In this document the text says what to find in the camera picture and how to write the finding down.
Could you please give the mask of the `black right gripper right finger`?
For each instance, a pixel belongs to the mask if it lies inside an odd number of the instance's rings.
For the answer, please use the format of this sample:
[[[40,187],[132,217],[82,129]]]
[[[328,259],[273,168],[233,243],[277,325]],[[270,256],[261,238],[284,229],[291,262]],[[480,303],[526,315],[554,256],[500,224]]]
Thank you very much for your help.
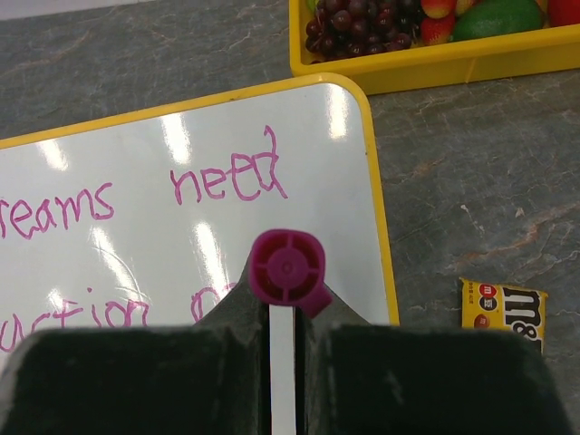
[[[510,333],[295,314],[301,434],[570,434],[540,351]]]

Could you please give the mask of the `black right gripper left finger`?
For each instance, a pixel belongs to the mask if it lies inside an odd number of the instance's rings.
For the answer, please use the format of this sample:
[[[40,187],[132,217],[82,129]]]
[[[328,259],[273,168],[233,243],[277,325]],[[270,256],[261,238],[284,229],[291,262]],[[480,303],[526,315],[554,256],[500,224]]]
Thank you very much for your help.
[[[43,330],[1,377],[4,434],[264,434],[266,305],[237,285],[187,326]]]

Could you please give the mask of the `white marker with purple cap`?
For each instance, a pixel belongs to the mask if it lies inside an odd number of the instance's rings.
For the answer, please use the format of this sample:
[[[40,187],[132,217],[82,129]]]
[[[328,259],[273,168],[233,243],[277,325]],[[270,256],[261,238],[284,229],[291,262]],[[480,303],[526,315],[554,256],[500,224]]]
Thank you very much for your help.
[[[303,339],[296,331],[296,317],[312,320],[333,301],[324,284],[324,249],[309,233],[267,230],[255,240],[246,270],[250,289],[268,311],[270,432],[298,434]]]

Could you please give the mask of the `orange framed whiteboard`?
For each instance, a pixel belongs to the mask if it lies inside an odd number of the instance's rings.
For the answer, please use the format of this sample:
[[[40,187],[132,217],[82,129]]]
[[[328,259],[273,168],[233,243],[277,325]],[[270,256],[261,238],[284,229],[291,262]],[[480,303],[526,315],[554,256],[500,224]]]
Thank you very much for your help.
[[[399,321],[370,104],[317,74],[1,142],[1,354],[47,328],[193,324],[270,228]]]

